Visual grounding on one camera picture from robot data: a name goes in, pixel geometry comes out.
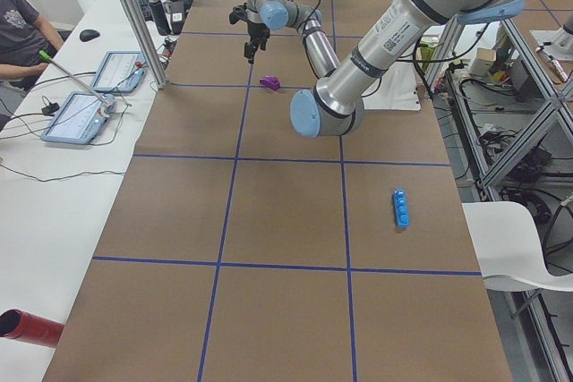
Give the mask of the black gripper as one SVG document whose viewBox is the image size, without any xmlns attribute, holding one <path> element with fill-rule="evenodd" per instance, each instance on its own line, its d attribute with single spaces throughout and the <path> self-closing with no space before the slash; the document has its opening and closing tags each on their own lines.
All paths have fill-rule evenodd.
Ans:
<svg viewBox="0 0 573 382">
<path fill-rule="evenodd" d="M 254 49 L 266 50 L 270 30 L 264 23 L 248 22 L 250 42 L 244 43 L 244 57 L 249 64 L 254 63 Z"/>
</svg>

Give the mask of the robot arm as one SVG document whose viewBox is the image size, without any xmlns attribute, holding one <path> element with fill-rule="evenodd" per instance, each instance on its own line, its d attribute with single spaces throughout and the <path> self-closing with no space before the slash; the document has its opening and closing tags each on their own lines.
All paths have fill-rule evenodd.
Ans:
<svg viewBox="0 0 573 382">
<path fill-rule="evenodd" d="M 318 80 L 312 89 L 295 93 L 290 121 L 300 135 L 315 138 L 355 130 L 363 120 L 363 94 L 431 26 L 451 18 L 460 24 L 506 20 L 519 15 L 525 1 L 393 0 L 344 61 L 336 57 L 314 7 L 289 0 L 246 0 L 233 8 L 229 21 L 246 22 L 250 39 L 244 57 L 250 62 L 265 49 L 271 31 L 288 27 L 301 36 Z"/>
</svg>

